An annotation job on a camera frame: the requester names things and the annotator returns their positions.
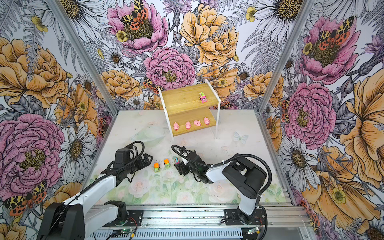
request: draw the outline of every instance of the lower shelf board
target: lower shelf board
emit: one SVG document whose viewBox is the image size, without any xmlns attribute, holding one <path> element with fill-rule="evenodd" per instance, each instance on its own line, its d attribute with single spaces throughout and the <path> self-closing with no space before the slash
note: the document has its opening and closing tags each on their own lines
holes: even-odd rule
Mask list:
<svg viewBox="0 0 384 240">
<path fill-rule="evenodd" d="M 188 112 L 169 115 L 168 117 L 169 117 L 169 122 L 170 122 L 173 136 L 178 136 L 178 135 L 181 135 L 184 133 L 193 132 L 193 131 L 204 129 L 207 127 L 216 126 L 216 120 L 215 120 L 214 116 L 212 115 L 209 108 L 199 108 L 199 109 L 191 110 Z M 210 121 L 209 125 L 206 125 L 204 123 L 204 117 L 209 118 L 209 121 Z M 201 126 L 198 127 L 198 126 L 194 125 L 193 124 L 194 120 L 200 121 Z M 187 121 L 189 121 L 191 123 L 190 129 L 186 129 L 186 127 L 185 127 L 185 123 Z M 177 122 L 179 125 L 179 129 L 177 131 L 175 131 L 175 129 L 173 128 L 173 124 L 175 122 Z"/>
</svg>

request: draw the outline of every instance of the pink pig toy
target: pink pig toy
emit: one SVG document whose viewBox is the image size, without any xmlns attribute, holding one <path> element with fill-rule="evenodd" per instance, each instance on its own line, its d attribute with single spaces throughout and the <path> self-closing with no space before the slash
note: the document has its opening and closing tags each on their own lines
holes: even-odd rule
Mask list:
<svg viewBox="0 0 384 240">
<path fill-rule="evenodd" d="M 204 118 L 204 123 L 205 123 L 206 125 L 209 125 L 209 118 L 205 117 L 205 118 Z"/>
<path fill-rule="evenodd" d="M 189 121 L 187 121 L 187 122 L 185 123 L 185 128 L 186 128 L 186 129 L 190 129 L 190 128 L 191 128 L 191 123 L 190 123 Z"/>
<path fill-rule="evenodd" d="M 193 124 L 195 124 L 196 126 L 200 127 L 201 126 L 201 123 L 199 120 L 194 120 L 193 121 Z"/>
<path fill-rule="evenodd" d="M 177 122 L 173 124 L 173 129 L 175 129 L 175 131 L 179 129 L 179 125 L 177 124 Z"/>
</svg>

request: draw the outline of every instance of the toy car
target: toy car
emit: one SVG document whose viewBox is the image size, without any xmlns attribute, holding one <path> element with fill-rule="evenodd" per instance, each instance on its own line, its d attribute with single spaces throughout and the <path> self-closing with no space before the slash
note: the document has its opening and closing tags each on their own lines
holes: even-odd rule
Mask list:
<svg viewBox="0 0 384 240">
<path fill-rule="evenodd" d="M 170 168 L 170 164 L 169 164 L 168 159 L 164 160 L 164 164 L 165 164 L 166 168 Z"/>
<path fill-rule="evenodd" d="M 156 162 L 154 166 L 155 166 L 155 172 L 160 172 L 159 163 Z"/>
<path fill-rule="evenodd" d="M 202 103 L 205 103 L 207 101 L 207 98 L 205 97 L 205 94 L 203 92 L 200 93 L 200 100 Z"/>
</svg>

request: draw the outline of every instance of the floral tablecloth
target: floral tablecloth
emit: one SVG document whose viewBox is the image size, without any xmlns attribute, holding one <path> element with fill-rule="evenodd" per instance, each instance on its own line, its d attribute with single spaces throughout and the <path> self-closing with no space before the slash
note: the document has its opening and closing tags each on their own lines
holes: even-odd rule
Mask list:
<svg viewBox="0 0 384 240">
<path fill-rule="evenodd" d="M 121 200 L 128 205 L 214 204 L 240 201 L 239 191 L 227 180 L 203 184 L 195 181 L 192 174 L 179 175 L 174 166 L 166 168 L 164 159 L 173 163 L 176 157 L 170 148 L 172 144 L 196 150 L 206 163 L 221 162 L 235 153 L 249 153 L 261 157 L 269 164 L 273 174 L 272 184 L 262 195 L 261 202 L 285 202 L 254 112 L 221 111 L 216 140 L 213 130 L 212 127 L 183 134 L 175 137 L 172 142 L 163 111 L 121 111 L 88 183 L 97 178 L 108 163 L 114 160 L 114 153 L 118 148 L 132 141 L 144 142 L 144 152 L 152 155 L 154 160 L 151 166 L 136 172 L 131 184 L 124 179 L 108 192 L 99 204 L 109 200 Z M 159 163 L 160 172 L 154 172 L 154 162 Z"/>
</svg>

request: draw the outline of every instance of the wooden shelf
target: wooden shelf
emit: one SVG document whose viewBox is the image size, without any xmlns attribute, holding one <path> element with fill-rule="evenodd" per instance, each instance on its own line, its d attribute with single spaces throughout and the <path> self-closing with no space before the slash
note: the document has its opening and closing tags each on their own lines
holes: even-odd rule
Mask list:
<svg viewBox="0 0 384 240">
<path fill-rule="evenodd" d="M 207 128 L 207 127 L 216 126 L 216 120 L 215 120 L 214 116 L 212 115 L 212 113 L 208 107 L 198 108 L 198 109 L 190 109 L 188 112 L 182 112 L 182 113 L 179 113 L 177 115 L 168 115 L 168 116 L 169 116 L 169 123 L 170 123 L 171 128 L 172 128 L 173 136 L 181 135 L 181 134 L 184 134 L 187 132 L 197 131 L 197 130 Z M 206 125 L 204 123 L 204 117 L 209 118 L 209 121 L 210 121 L 209 125 Z M 198 126 L 194 125 L 193 124 L 194 120 L 199 120 L 201 123 L 201 126 L 198 127 Z M 191 123 L 190 129 L 185 128 L 185 123 L 187 121 L 189 121 Z M 173 129 L 173 124 L 175 122 L 177 122 L 179 124 L 179 129 L 177 131 L 175 131 L 175 129 Z"/>
<path fill-rule="evenodd" d="M 208 86 L 209 83 L 162 91 L 162 97 L 168 116 L 191 111 L 199 108 L 209 108 L 218 105 L 218 100 Z M 202 103 L 199 93 L 204 92 L 207 101 Z"/>
</svg>

